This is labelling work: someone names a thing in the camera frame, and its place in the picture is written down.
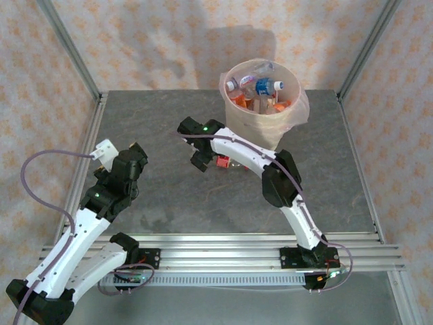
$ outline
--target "purple cable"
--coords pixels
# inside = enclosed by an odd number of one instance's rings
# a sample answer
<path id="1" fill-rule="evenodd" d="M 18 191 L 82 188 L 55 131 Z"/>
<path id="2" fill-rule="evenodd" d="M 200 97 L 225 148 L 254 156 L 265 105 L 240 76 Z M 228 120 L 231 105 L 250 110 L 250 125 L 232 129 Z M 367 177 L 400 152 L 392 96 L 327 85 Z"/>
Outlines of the purple cable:
<path id="1" fill-rule="evenodd" d="M 67 241 L 66 241 L 65 245 L 63 246 L 63 248 L 61 249 L 61 251 L 53 259 L 53 261 L 41 272 L 41 274 L 38 275 L 38 278 L 41 279 L 41 280 L 49 272 L 49 270 L 51 270 L 53 268 L 53 266 L 62 258 L 63 254 L 68 250 L 68 248 L 69 248 L 69 246 L 70 246 L 70 244 L 72 242 L 73 235 L 75 233 L 75 221 L 72 218 L 72 216 L 66 210 L 64 210 L 64 209 L 62 209 L 60 207 L 57 207 L 55 205 L 52 205 L 51 203 L 45 202 L 44 200 L 40 199 L 28 187 L 28 184 L 27 184 L 27 181 L 26 181 L 26 177 L 25 177 L 25 172 L 26 172 L 27 165 L 30 163 L 30 161 L 32 161 L 36 157 L 39 157 L 39 156 L 41 156 L 43 154 L 67 154 L 69 156 L 75 156 L 75 157 L 81 157 L 81 158 L 93 158 L 93 156 L 91 156 L 90 154 L 79 154 L 77 152 L 52 149 L 52 150 L 43 150 L 43 151 L 37 152 L 36 154 L 33 154 L 32 156 L 28 157 L 26 159 L 26 161 L 24 161 L 24 164 L 22 164 L 21 172 L 20 172 L 21 183 L 24 186 L 24 189 L 27 191 L 28 195 L 30 195 L 38 203 L 41 203 L 42 205 L 44 205 L 44 206 L 46 206 L 46 207 L 48 207 L 50 209 L 53 209 L 53 210 L 55 210 L 57 212 L 60 212 L 60 213 L 64 214 L 68 218 L 69 223 L 70 223 L 70 235 L 69 235 L 69 238 L 67 239 Z M 14 322 L 12 323 L 13 325 L 17 325 L 18 324 L 18 320 L 20 319 L 20 315 L 22 313 L 22 310 L 24 309 L 24 306 L 26 305 L 26 302 L 27 302 L 30 294 L 33 292 L 33 290 L 36 288 L 36 286 L 39 284 L 39 282 L 40 282 L 40 280 L 36 280 L 30 286 L 30 288 L 27 290 L 26 294 L 24 295 L 24 298 L 22 299 L 20 305 L 18 306 L 17 312 L 15 314 Z"/>
<path id="2" fill-rule="evenodd" d="M 154 275 L 155 275 L 155 269 L 154 269 L 154 267 L 151 266 L 150 264 L 146 264 L 146 263 L 127 264 L 127 265 L 122 265 L 120 267 L 117 267 L 114 272 L 110 272 L 111 274 L 118 274 L 119 273 L 119 272 L 117 272 L 118 269 L 128 269 L 130 267 L 136 267 L 136 266 L 148 267 L 152 271 L 152 274 L 151 274 L 151 276 L 145 282 L 143 282 L 139 286 L 135 287 L 134 289 L 129 288 L 128 291 L 127 291 L 129 295 L 131 293 L 133 293 L 134 291 L 137 291 L 137 290 L 143 288 L 146 284 L 148 284 L 150 281 L 152 281 L 152 279 L 154 278 Z M 97 289 L 100 291 L 100 293 L 102 293 L 105 296 L 117 296 L 117 295 L 122 295 L 123 294 L 123 290 L 112 291 L 112 292 L 105 291 L 101 287 L 101 280 L 97 282 Z"/>
<path id="3" fill-rule="evenodd" d="M 309 216 L 307 215 L 307 213 L 306 213 L 305 209 L 303 208 L 303 206 L 300 205 L 300 203 L 303 203 L 303 202 L 306 203 L 304 191 L 302 191 L 302 189 L 300 188 L 300 186 L 298 185 L 298 183 L 295 181 L 295 179 L 293 178 L 293 176 L 290 175 L 289 171 L 286 168 L 284 168 L 284 166 L 280 162 L 276 161 L 274 158 L 268 156 L 267 154 L 261 152 L 259 149 L 255 148 L 253 145 L 251 145 L 251 144 L 249 144 L 247 142 L 244 142 L 242 140 L 232 138 L 232 137 L 227 137 L 227 136 L 224 136 L 224 135 L 212 135 L 212 134 L 210 134 L 210 135 L 207 135 L 207 134 L 188 135 L 188 134 L 180 134 L 180 133 L 174 133 L 174 134 L 176 134 L 176 135 L 178 135 L 180 137 L 183 137 L 183 138 L 188 138 L 189 137 L 189 138 L 192 138 L 192 139 L 200 139 L 200 138 L 223 139 L 223 140 L 228 140 L 228 141 L 231 141 L 231 142 L 237 142 L 237 143 L 239 143 L 239 144 L 247 147 L 248 149 L 251 149 L 255 153 L 257 153 L 257 154 L 265 157 L 267 160 L 271 161 L 272 163 L 276 164 L 283 171 L 283 173 L 288 177 L 288 179 L 293 183 L 293 186 L 296 188 L 296 190 L 298 191 L 300 197 L 302 198 L 302 201 L 298 200 L 298 201 L 296 201 L 296 203 L 298 203 L 298 206 L 300 207 L 302 213 L 304 214 L 305 219 L 307 220 L 307 222 L 308 222 L 308 224 L 309 224 L 309 226 L 311 228 L 311 231 L 314 233 L 314 235 L 320 240 L 320 242 L 324 243 L 326 246 L 343 248 L 347 252 L 349 260 L 350 260 L 349 271 L 347 273 L 347 277 L 345 277 L 345 279 L 343 279 L 343 281 L 341 281 L 340 283 L 338 283 L 335 286 L 332 286 L 330 288 L 319 289 L 319 290 L 314 290 L 314 291 L 321 292 L 321 291 L 329 291 L 329 290 L 335 289 L 335 288 L 341 286 L 343 283 L 345 283 L 349 279 L 350 275 L 352 274 L 352 270 L 353 270 L 353 256 L 352 256 L 352 254 L 350 253 L 349 249 L 347 247 L 345 247 L 344 245 L 336 244 L 336 243 L 333 243 L 333 242 L 326 242 L 326 241 L 324 241 L 322 239 L 322 237 L 320 237 L 320 235 L 313 229 L 313 225 L 310 222 Z"/>

